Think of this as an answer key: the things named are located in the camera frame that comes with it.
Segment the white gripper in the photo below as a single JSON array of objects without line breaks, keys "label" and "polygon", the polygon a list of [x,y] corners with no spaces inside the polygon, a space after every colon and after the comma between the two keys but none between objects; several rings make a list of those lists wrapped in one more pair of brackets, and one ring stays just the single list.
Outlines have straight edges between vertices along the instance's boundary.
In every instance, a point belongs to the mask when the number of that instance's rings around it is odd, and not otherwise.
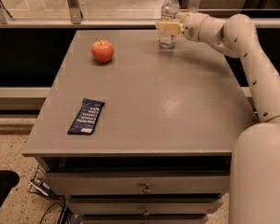
[{"label": "white gripper", "polygon": [[178,21],[159,21],[156,29],[168,35],[180,35],[183,33],[188,40],[199,42],[199,32],[207,14],[178,11],[176,18]]}]

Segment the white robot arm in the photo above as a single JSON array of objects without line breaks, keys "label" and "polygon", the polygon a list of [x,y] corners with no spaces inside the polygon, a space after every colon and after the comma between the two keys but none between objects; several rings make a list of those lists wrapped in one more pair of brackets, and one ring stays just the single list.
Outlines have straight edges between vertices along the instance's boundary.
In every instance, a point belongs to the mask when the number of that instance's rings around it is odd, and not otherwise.
[{"label": "white robot arm", "polygon": [[280,224],[280,75],[259,43],[255,24],[244,14],[222,20],[179,12],[156,28],[241,61],[259,123],[240,134],[232,151],[229,224]]}]

